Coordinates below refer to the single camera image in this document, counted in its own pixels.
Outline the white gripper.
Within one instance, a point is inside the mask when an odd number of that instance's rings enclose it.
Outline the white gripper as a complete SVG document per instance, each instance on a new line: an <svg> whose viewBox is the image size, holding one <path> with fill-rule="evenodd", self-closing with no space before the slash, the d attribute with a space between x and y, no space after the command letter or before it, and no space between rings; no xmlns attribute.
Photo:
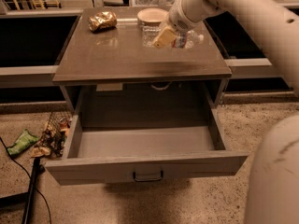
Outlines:
<svg viewBox="0 0 299 224"><path fill-rule="evenodd" d="M171 44L177 37L177 32L188 32L195 28L198 22L190 20L183 11L182 0L176 0L162 21L162 30L154 38L153 46L161 49Z"/></svg>

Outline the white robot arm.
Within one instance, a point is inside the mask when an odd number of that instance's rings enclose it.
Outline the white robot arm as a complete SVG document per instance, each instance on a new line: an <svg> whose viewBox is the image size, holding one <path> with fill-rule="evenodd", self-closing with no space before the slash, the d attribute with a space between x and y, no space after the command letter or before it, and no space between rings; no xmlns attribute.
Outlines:
<svg viewBox="0 0 299 224"><path fill-rule="evenodd" d="M176 0L154 46L171 44L200 21L227 11L262 50L284 81L299 92L299 17L273 0Z"/></svg>

